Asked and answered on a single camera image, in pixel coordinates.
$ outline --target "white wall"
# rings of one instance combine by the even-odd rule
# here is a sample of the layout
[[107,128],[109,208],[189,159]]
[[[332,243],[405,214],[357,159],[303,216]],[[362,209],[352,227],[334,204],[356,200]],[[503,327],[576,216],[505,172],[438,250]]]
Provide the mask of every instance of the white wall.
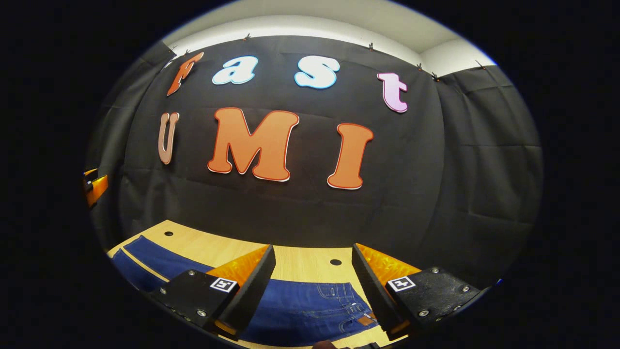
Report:
[[457,39],[439,44],[421,54],[422,69],[443,76],[481,65],[496,65],[491,58],[467,40]]
[[216,25],[180,39],[169,46],[175,58],[181,57],[186,50],[193,52],[203,47],[223,42],[239,40],[250,33],[251,37],[273,35],[300,35],[341,40],[367,47],[373,43],[374,49],[398,57],[413,65],[422,63],[422,69],[438,76],[482,65],[495,65],[486,54],[467,40],[456,39],[424,51],[419,54],[405,45],[355,25],[337,20],[309,16],[260,16],[235,20]]
[[424,52],[460,36],[435,20],[390,0],[237,0],[181,26],[162,41],[168,45],[216,25],[258,16],[310,16],[370,30]]
[[422,57],[417,52],[383,35],[337,20],[308,16],[261,16],[236,20],[202,30],[169,46],[174,47],[173,51],[179,57],[187,49],[192,52],[218,43],[243,39],[248,33],[251,37],[273,35],[322,37],[356,43],[364,47],[368,47],[372,42],[373,48],[377,51],[414,65],[422,62]]

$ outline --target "orange object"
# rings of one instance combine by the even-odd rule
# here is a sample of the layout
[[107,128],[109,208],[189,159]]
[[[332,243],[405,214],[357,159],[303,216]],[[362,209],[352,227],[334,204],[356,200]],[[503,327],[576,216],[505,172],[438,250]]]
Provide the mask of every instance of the orange object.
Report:
[[108,189],[108,175],[103,177],[99,177],[91,182],[92,190],[86,192],[86,201],[88,202],[88,207],[92,207],[95,202],[101,197],[101,195]]
[[91,174],[91,173],[93,173],[93,172],[95,172],[95,171],[97,171],[97,169],[96,169],[96,168],[93,168],[93,169],[92,169],[92,170],[90,170],[90,171],[86,171],[86,172],[84,172],[84,177],[88,176],[89,174]]
[[422,271],[370,247],[360,245],[359,243],[356,243],[356,245],[386,292],[388,291],[386,289],[388,281]]
[[237,334],[237,330],[235,330],[232,327],[228,327],[225,323],[223,323],[220,320],[215,320],[215,325],[221,329],[223,329],[224,331],[230,333],[231,335],[235,335]]
[[177,92],[177,90],[181,87],[181,80],[185,79],[187,75],[189,75],[194,63],[199,61],[204,54],[205,54],[204,52],[200,52],[198,55],[195,55],[194,57],[190,58],[189,60],[187,60],[185,63],[183,63],[179,67],[179,72],[177,73],[177,76],[174,78],[174,81],[172,82],[170,89],[168,89],[168,93],[166,94],[166,96],[170,96],[171,94]]
[[237,281],[239,289],[241,289],[268,248],[269,245],[261,247],[256,251],[252,251],[215,269],[209,270],[207,274],[218,278]]
[[299,116],[292,112],[272,111],[254,133],[250,134],[246,117],[239,108],[227,107],[215,112],[218,134],[215,138],[213,159],[208,162],[210,171],[230,173],[233,165],[228,162],[228,151],[240,174],[245,174],[256,154],[259,163],[252,169],[254,176],[269,181],[288,181],[291,174],[286,169],[288,138]]
[[342,137],[340,154],[336,170],[328,177],[327,184],[339,189],[360,189],[363,183],[360,177],[361,160],[366,144],[374,137],[373,132],[356,124],[340,124],[337,130]]

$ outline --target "jeans pocket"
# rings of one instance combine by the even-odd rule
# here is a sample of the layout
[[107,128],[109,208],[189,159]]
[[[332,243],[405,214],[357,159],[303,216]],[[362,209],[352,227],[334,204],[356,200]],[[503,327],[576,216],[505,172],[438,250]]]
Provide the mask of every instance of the jeans pocket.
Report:
[[360,315],[356,315],[341,322],[339,325],[340,331],[342,333],[346,333],[347,335],[354,335],[356,333],[360,333],[364,330],[368,330],[376,326],[376,323],[374,322],[372,324],[364,325],[360,321],[358,321],[359,318]]
[[348,317],[349,313],[344,308],[338,309],[329,309],[329,310],[314,310],[314,311],[304,311],[303,315],[307,317],[312,317],[313,319],[325,319],[326,317]]
[[354,294],[350,287],[350,284],[318,284],[316,289],[319,291],[319,295],[325,299],[353,299]]

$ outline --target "black backdrop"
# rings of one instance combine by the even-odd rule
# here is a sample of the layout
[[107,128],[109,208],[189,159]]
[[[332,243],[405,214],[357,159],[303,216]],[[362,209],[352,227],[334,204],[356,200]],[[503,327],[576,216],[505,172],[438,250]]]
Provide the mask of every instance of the black backdrop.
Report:
[[[149,56],[158,50],[165,48],[155,46]],[[203,58],[166,97],[181,64],[199,52]],[[165,63],[169,54],[164,53],[159,57]],[[224,62],[244,55],[259,59],[253,79],[211,83]],[[297,62],[308,55],[339,61],[333,86],[297,86]],[[104,194],[110,198],[93,214],[107,248],[122,241],[109,237],[117,232],[108,220],[119,217],[121,234],[128,238],[170,219],[276,245],[358,242],[419,268],[441,265],[483,288],[499,279],[531,229],[541,197],[542,153],[525,103],[496,66],[455,72],[437,82],[385,53],[298,36],[221,43],[178,57],[154,75],[160,65],[137,79],[144,88],[132,82],[117,96],[118,103],[139,101],[133,118],[126,112],[127,121],[113,129],[110,120],[123,119],[108,112],[94,132],[88,163],[99,167],[100,175],[121,168]],[[393,112],[383,101],[383,82],[376,75],[385,72],[397,73],[407,85],[401,93],[409,107],[405,113]],[[213,115],[221,107],[240,107],[251,132],[273,110],[299,115],[288,143],[289,181],[207,169],[218,130]],[[169,165],[157,152],[164,112],[181,115]],[[374,132],[360,171],[364,184],[354,191],[326,183],[336,166],[336,128],[342,122]],[[124,152],[114,153],[115,166],[110,167],[110,156],[97,157],[122,148],[124,139]],[[118,217],[110,216],[114,210]]]
[[[15,3],[21,4],[22,16],[7,17],[14,25],[8,47],[19,48],[11,57],[22,63],[7,66],[7,100],[15,110],[8,137],[17,145],[7,152],[7,343],[224,347],[129,286],[101,253],[81,191],[84,147],[93,126],[89,116],[96,115],[114,82],[150,43],[222,2],[149,7],[127,2],[95,11],[89,2],[62,8]],[[503,284],[460,319],[408,347],[596,345],[602,326],[593,300],[608,288],[597,287],[606,276],[593,272],[597,260],[587,251],[601,248],[599,256],[605,257],[597,243],[611,246],[611,238],[603,236],[612,236],[605,232],[614,217],[599,201],[614,183],[599,167],[614,163],[605,152],[611,148],[600,142],[614,120],[611,111],[601,110],[612,100],[604,69],[612,41],[590,35],[613,32],[613,12],[602,4],[538,2],[511,11],[489,0],[412,4],[473,40],[511,76],[532,107],[546,177],[541,213]],[[42,30],[30,35],[33,29]],[[599,60],[594,65],[577,59],[581,52]],[[79,74],[63,78],[63,71]]]

